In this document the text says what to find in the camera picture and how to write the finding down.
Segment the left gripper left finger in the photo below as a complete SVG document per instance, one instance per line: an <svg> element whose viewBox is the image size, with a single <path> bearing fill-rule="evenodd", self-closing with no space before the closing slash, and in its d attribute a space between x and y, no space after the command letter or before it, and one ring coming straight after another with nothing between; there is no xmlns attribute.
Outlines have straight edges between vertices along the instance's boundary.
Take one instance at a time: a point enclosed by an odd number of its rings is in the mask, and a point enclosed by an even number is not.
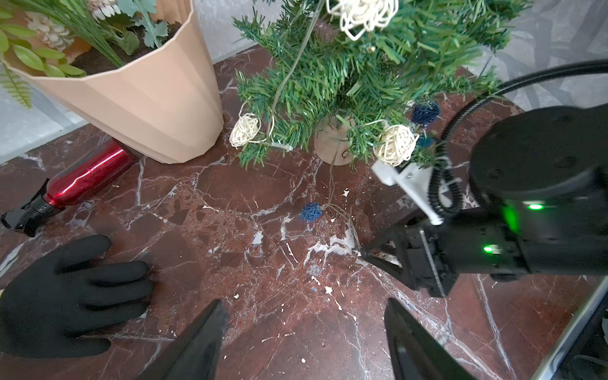
<svg viewBox="0 0 608 380"><path fill-rule="evenodd" d="M227 319L222 301L211 302L138 378L215 378Z"/></svg>

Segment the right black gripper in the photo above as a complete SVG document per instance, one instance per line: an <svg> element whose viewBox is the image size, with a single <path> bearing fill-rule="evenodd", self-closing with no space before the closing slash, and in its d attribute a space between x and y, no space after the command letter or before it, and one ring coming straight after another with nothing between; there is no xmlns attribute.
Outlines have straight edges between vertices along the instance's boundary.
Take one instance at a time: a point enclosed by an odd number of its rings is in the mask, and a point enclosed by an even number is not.
<svg viewBox="0 0 608 380"><path fill-rule="evenodd" d="M430 223L391 226L364 245L362 258L413 291L425 289L434 298L445 298L456 273L443 260L439 232Z"/></svg>

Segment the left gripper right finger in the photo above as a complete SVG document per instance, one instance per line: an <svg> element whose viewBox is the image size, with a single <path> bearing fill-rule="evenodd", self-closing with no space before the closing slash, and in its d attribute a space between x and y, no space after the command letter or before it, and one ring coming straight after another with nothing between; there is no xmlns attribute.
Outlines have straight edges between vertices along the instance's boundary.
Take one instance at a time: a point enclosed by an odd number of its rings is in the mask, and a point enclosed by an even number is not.
<svg viewBox="0 0 608 380"><path fill-rule="evenodd" d="M473 378L397 299L388 300L384 322L396 379Z"/></svg>

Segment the small green christmas tree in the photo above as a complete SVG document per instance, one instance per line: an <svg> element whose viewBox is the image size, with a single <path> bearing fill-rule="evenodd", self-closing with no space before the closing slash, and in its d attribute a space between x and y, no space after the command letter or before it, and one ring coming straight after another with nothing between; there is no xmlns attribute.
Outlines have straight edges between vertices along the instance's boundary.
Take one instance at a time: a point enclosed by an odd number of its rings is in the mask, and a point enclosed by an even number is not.
<svg viewBox="0 0 608 380"><path fill-rule="evenodd" d="M234 20L244 38L272 57L261 73L237 74L246 109L264 127L240 150L243 166L280 147L305 149L328 120L348 125L351 153L366 160L386 125L404 124L410 105L441 93L496 91L491 71L462 68L510 40L527 1L383 1L380 25L342 22L338 1L285 1L278 19Z"/></svg>

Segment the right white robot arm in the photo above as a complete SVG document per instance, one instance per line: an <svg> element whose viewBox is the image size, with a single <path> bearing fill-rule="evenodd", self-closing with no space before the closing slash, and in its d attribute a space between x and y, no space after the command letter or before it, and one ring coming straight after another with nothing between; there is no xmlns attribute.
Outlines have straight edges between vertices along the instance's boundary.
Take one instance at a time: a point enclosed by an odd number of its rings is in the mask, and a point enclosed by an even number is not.
<svg viewBox="0 0 608 380"><path fill-rule="evenodd" d="M496 123L472 150L466 210L447 149L459 125L489 102L470 101L441 135L421 193L426 214L364 246L362 258L408 288L446 297L462 274L498 282L525 275L607 273L607 107L555 106Z"/></svg>

